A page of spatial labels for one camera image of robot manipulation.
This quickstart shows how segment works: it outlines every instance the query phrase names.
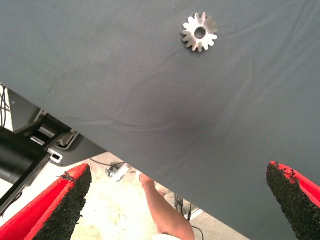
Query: gray fabric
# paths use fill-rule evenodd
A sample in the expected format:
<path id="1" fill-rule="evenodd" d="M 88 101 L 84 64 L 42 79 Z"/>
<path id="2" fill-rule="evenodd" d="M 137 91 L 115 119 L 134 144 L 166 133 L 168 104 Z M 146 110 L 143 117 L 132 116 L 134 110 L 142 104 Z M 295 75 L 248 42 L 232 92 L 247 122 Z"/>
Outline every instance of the gray fabric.
<path id="1" fill-rule="evenodd" d="M 206 12 L 201 54 L 182 24 Z M 251 239 L 291 240 L 268 162 L 320 184 L 318 0 L 2 0 L 1 82 Z"/>

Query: gear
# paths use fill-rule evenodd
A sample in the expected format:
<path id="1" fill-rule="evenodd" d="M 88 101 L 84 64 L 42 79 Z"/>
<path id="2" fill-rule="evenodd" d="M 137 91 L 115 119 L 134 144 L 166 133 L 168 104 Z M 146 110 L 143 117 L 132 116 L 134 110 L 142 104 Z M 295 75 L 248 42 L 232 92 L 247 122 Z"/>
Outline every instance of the gear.
<path id="1" fill-rule="evenodd" d="M 196 13 L 194 18 L 192 16 L 189 17 L 188 22 L 183 24 L 185 30 L 181 32 L 186 36 L 182 40 L 183 42 L 187 42 L 185 47 L 192 47 L 193 52 L 198 48 L 199 53 L 202 52 L 202 48 L 208 50 L 209 46 L 215 44 L 213 40 L 218 38 L 218 36 L 214 34 L 218 31 L 215 26 L 216 22 L 212 20 L 212 16 L 206 18 L 205 12 L 202 13 L 201 16 Z"/>

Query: white floor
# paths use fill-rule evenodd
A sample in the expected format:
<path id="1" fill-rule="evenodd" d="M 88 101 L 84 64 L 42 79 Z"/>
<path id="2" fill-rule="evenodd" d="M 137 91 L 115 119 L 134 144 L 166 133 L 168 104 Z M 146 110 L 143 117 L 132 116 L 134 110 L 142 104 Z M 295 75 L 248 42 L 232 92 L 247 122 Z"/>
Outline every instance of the white floor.
<path id="1" fill-rule="evenodd" d="M 96 156 L 95 160 L 114 164 L 121 160 L 111 153 Z M 131 168 L 119 183 L 111 183 L 106 174 L 106 167 L 84 161 L 91 167 L 92 183 L 86 195 L 86 204 L 82 210 L 83 217 L 76 225 L 72 240 L 150 240 L 157 233 L 157 228 L 151 218 L 145 193 L 136 181 L 136 170 Z M 2 226 L 14 214 L 20 211 L 28 202 L 53 183 L 58 176 L 70 168 L 57 167 L 48 164 L 31 187 L 23 192 L 21 199 L 14 203 L 0 218 Z M 0 196 L 10 187 L 6 182 L 0 182 Z M 173 194 L 166 196 L 168 202 L 173 202 Z M 192 222 L 204 232 L 205 240 L 246 240 L 244 236 L 221 223 L 207 213 L 202 213 Z M 201 234 L 195 229 L 196 239 L 201 240 Z"/>

